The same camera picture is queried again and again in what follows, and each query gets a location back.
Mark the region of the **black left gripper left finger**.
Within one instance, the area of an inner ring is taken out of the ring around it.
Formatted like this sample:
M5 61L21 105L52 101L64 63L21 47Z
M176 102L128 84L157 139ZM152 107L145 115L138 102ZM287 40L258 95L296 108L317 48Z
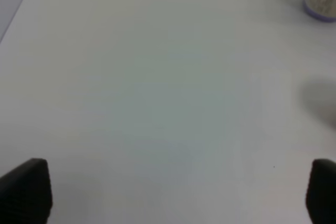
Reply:
M52 206L45 159L31 158L1 177L1 223L45 224Z

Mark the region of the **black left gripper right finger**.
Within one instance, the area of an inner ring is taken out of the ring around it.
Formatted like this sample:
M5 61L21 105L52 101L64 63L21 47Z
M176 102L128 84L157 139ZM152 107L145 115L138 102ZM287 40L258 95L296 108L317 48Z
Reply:
M312 223L335 223L335 162L329 159L312 162L306 208Z

